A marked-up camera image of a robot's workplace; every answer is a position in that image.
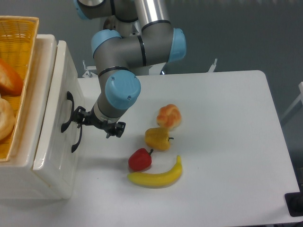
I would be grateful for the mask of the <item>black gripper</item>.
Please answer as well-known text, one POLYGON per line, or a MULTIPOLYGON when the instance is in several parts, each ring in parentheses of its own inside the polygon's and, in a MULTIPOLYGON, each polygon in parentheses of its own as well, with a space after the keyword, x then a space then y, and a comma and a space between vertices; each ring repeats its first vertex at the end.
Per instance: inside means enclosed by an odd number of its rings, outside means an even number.
POLYGON ((78 106, 71 114, 71 121, 77 123, 77 128, 80 128, 85 121, 86 126, 94 126, 100 130, 104 130, 107 135, 106 138, 118 137, 120 138, 126 127, 125 122, 108 123, 107 120, 100 120, 94 113, 94 110, 86 112, 82 106, 78 106))

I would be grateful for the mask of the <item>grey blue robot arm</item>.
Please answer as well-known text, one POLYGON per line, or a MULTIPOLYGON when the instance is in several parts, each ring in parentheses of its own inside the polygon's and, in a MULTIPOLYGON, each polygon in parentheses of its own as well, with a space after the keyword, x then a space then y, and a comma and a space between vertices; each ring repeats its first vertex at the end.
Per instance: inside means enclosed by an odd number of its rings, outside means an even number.
POLYGON ((172 27, 163 0, 76 0, 74 5, 84 19, 112 16, 128 25, 139 24, 137 32, 123 34, 111 22, 94 34, 91 49, 101 93, 90 111, 77 107, 71 116, 79 128, 92 125, 108 137, 121 137, 125 123, 120 118, 141 91, 132 69, 183 59, 185 35, 172 27))

